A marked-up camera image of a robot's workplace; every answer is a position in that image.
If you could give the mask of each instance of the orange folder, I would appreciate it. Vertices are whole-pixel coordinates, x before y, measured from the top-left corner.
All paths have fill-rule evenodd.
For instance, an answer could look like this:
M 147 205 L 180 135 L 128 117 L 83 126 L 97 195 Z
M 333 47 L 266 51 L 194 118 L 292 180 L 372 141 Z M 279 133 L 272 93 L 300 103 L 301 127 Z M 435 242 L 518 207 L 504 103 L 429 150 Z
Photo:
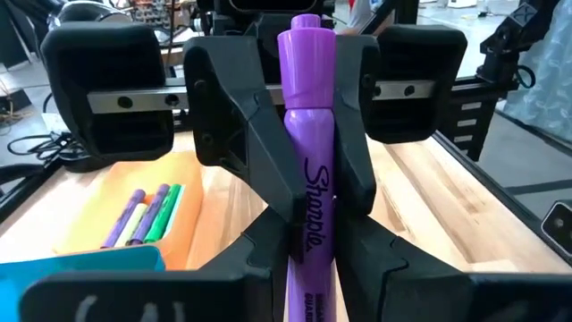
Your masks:
M 69 254 L 98 250 L 136 189 L 147 193 L 145 202 L 149 203 L 160 184 L 178 183 L 185 186 L 185 191 L 177 213 L 173 214 L 176 217 L 172 229 L 150 245 L 160 250 L 167 269 L 184 269 L 203 200 L 200 171 L 194 151 L 172 152 L 149 162 L 115 164 L 67 235 L 54 245 L 54 251 Z

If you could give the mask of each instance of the sharpie logo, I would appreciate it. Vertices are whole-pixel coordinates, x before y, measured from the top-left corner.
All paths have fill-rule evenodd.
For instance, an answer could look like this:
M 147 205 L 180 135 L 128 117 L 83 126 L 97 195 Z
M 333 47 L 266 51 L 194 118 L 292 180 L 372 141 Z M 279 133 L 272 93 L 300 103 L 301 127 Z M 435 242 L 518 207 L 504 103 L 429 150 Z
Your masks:
M 308 159 L 304 161 L 304 174 L 306 175 L 306 252 L 311 251 L 315 246 L 320 246 L 324 242 L 324 204 L 321 201 L 322 194 L 328 191 L 330 184 L 330 174 L 325 165 L 321 165 L 315 174 L 310 174 L 308 169 Z
M 306 322 L 324 322 L 324 295 L 304 294 L 304 316 Z

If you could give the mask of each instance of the green highlighter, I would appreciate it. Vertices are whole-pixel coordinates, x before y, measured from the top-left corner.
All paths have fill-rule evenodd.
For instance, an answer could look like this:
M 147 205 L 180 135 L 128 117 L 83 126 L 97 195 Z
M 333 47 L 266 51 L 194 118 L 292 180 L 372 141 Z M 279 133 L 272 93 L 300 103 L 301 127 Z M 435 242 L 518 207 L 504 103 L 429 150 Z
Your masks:
M 180 184 L 174 184 L 169 189 L 169 192 L 167 192 L 167 197 L 165 197 L 163 205 L 161 205 L 161 208 L 159 209 L 159 214 L 155 218 L 155 221 L 153 221 L 149 233 L 145 236 L 145 243 L 156 242 L 163 237 L 164 230 L 169 223 L 169 218 L 171 217 L 172 209 L 177 202 L 180 189 Z

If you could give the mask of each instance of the metal frame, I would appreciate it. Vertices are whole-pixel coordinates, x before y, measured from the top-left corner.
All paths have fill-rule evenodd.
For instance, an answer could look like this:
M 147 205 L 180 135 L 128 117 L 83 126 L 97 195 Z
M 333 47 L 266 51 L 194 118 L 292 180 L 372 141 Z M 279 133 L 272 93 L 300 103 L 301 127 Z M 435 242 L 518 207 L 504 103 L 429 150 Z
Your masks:
M 471 160 L 478 161 L 494 107 L 500 97 L 506 97 L 514 89 L 517 89 L 514 82 L 494 84 L 475 76 L 457 78 L 439 131 Z
M 528 208 L 507 193 L 496 181 L 493 180 L 481 167 L 473 160 L 466 156 L 453 143 L 451 143 L 443 134 L 436 132 L 433 138 L 445 148 L 459 163 L 461 163 L 467 171 L 469 171 L 491 194 L 500 201 L 510 212 L 512 212 L 523 224 L 528 227 L 538 238 L 540 238 L 548 247 L 556 252 L 564 261 L 572 266 L 572 258 L 555 245 L 551 239 L 543 233 L 541 228 L 542 220 L 533 214 Z
M 2 197 L 0 197 L 0 224 L 4 222 L 16 209 L 18 209 L 31 195 L 39 190 L 52 175 L 63 165 L 62 160 L 56 157 L 48 162 L 41 174 L 24 178 L 21 182 Z
M 416 99 L 430 97 L 433 80 L 377 81 L 373 100 Z M 275 105 L 284 104 L 280 85 L 266 86 Z M 155 89 L 113 90 L 88 93 L 93 114 L 117 114 L 188 109 L 184 79 L 167 79 L 167 85 Z

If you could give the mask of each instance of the blue folder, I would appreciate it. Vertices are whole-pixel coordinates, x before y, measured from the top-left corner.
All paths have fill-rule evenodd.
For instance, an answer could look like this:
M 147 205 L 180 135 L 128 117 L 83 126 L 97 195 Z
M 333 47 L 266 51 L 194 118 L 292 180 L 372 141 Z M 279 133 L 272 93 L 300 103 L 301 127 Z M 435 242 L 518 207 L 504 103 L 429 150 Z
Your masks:
M 20 321 L 18 302 L 36 281 L 54 273 L 78 270 L 164 271 L 164 262 L 156 247 L 142 246 L 0 264 L 0 321 Z

